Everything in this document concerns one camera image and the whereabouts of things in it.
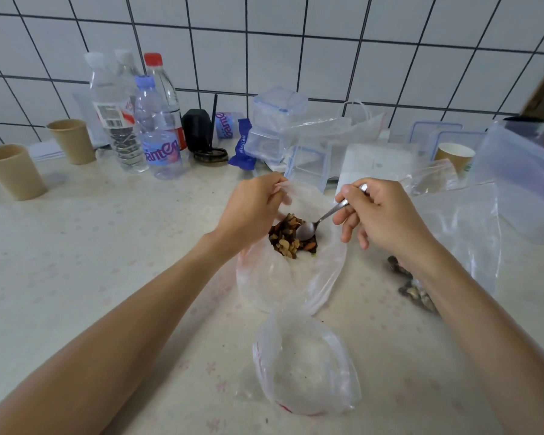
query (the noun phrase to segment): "forearm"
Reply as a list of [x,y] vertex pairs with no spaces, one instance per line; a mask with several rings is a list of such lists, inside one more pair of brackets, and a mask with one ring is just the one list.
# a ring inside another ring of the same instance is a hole
[[511,434],[544,433],[544,353],[443,248],[418,275]]
[[31,373],[0,403],[0,435],[100,433],[231,255],[213,234]]

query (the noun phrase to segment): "person's left hand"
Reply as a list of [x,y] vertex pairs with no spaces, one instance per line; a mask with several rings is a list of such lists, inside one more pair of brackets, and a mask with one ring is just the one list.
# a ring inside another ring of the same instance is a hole
[[233,255],[261,240],[270,230],[284,200],[290,203],[276,184],[287,179],[277,172],[243,180],[234,189],[214,233]]

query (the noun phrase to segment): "mixed nuts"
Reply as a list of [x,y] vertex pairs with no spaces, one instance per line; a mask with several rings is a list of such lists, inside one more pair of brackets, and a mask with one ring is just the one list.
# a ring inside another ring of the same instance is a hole
[[281,222],[272,226],[268,232],[268,239],[274,249],[282,255],[296,259],[298,250],[306,250],[311,254],[316,253],[317,242],[316,235],[306,241],[296,239],[296,229],[298,229],[305,221],[296,217],[293,213],[286,215],[286,218]]
[[427,292],[423,290],[419,281],[413,278],[411,272],[401,267],[399,265],[399,261],[394,256],[389,256],[387,258],[387,262],[389,263],[391,270],[393,270],[395,273],[399,273],[403,276],[410,278],[410,280],[407,281],[405,285],[399,287],[399,293],[401,293],[401,295],[405,296],[406,298],[409,298],[413,302],[413,304],[424,308],[431,313],[439,314],[437,308],[435,307],[435,304],[433,303],[433,300],[431,300]]

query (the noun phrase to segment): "brown paper cup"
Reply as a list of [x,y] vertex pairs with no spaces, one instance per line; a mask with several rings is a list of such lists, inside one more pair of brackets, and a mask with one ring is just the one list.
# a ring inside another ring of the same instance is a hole
[[86,165],[96,160],[87,124],[83,121],[64,119],[51,122],[46,127],[63,149],[71,165]]
[[21,145],[0,145],[0,184],[16,201],[47,191],[28,150]]
[[435,160],[448,159],[456,172],[462,172],[475,154],[473,149],[458,143],[440,143],[435,153]]

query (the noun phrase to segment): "plastic bottle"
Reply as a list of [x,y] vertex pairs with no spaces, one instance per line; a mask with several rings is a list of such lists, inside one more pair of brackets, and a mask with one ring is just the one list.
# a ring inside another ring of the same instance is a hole
[[183,172],[183,162],[173,116],[151,76],[135,80],[139,94],[134,116],[145,159],[156,178],[174,179]]
[[133,103],[119,79],[109,70],[105,56],[99,52],[85,54],[93,69],[90,81],[91,101],[105,132],[111,138],[111,148],[117,154],[124,171],[139,173],[149,169],[143,150],[133,128]]
[[180,150],[185,150],[187,148],[187,143],[186,135],[183,133],[183,128],[181,127],[181,107],[177,100],[175,87],[163,68],[161,53],[145,53],[143,57],[145,59],[145,65],[147,66],[147,74],[153,76],[155,85],[157,86],[159,93],[163,95],[165,102],[169,106],[169,112],[173,116],[173,121],[175,122],[175,128],[177,130],[179,148]]
[[125,91],[131,97],[131,102],[135,106],[135,99],[137,98],[138,88],[135,84],[135,76],[141,76],[135,67],[135,58],[131,50],[115,50],[115,58],[117,59],[117,78],[121,80]]

